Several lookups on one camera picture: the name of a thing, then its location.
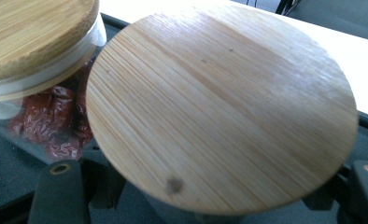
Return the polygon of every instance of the red food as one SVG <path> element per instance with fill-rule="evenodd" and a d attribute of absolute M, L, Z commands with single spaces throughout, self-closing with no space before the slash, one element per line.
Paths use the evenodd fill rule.
<path fill-rule="evenodd" d="M 47 144 L 52 137 L 65 135 L 74 113 L 74 93 L 53 87 L 29 98 L 24 113 L 24 131 L 33 143 Z"/>
<path fill-rule="evenodd" d="M 53 161 L 78 160 L 81 157 L 80 142 L 77 137 L 70 137 L 68 142 L 53 139 L 45 146 L 45 152 Z"/>
<path fill-rule="evenodd" d="M 93 138 L 91 126 L 89 125 L 89 122 L 85 119 L 81 119 L 78 122 L 78 126 L 74 130 L 74 134 L 77 135 L 82 146 L 85 146 Z"/>
<path fill-rule="evenodd" d="M 48 140 L 43 133 L 51 123 L 50 104 L 52 96 L 49 94 L 37 94 L 29 97 L 26 111 L 24 112 L 24 132 L 27 138 L 34 143 L 43 143 Z"/>
<path fill-rule="evenodd" d="M 20 113 L 15 118 L 9 121 L 8 129 L 14 137 L 20 138 L 21 135 L 23 134 L 23 126 L 24 126 L 23 118 L 24 113 Z"/>

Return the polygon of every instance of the dark surface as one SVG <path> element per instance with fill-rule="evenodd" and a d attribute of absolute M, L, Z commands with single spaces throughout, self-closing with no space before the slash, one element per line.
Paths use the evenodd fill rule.
<path fill-rule="evenodd" d="M 0 207 L 35 189 L 45 163 L 0 137 Z"/>

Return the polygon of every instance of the jar lid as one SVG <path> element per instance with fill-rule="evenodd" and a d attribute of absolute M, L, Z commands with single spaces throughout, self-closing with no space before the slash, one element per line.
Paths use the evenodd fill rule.
<path fill-rule="evenodd" d="M 233 3 L 154 14 L 93 65 L 88 118 L 109 161 L 185 210 L 244 215 L 295 202 L 353 147 L 345 75 L 309 36 Z"/>
<path fill-rule="evenodd" d="M 98 7 L 98 0 L 0 1 L 0 86 L 66 54 L 90 31 Z"/>

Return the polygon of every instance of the wood grain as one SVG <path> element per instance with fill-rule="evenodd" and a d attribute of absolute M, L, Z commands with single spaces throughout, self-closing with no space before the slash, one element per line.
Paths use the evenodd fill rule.
<path fill-rule="evenodd" d="M 325 183 L 352 149 L 357 110 L 336 62 L 249 7 L 154 14 L 97 58 L 88 116 L 107 158 L 151 196 L 242 215 Z"/>
<path fill-rule="evenodd" d="M 32 75 L 92 27 L 98 0 L 0 1 L 0 80 Z"/>

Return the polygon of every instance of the dark spot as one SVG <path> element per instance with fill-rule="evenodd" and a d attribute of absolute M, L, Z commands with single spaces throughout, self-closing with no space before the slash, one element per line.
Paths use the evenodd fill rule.
<path fill-rule="evenodd" d="M 167 179 L 166 191 L 168 194 L 176 194 L 181 192 L 183 188 L 183 181 L 175 177 Z"/>

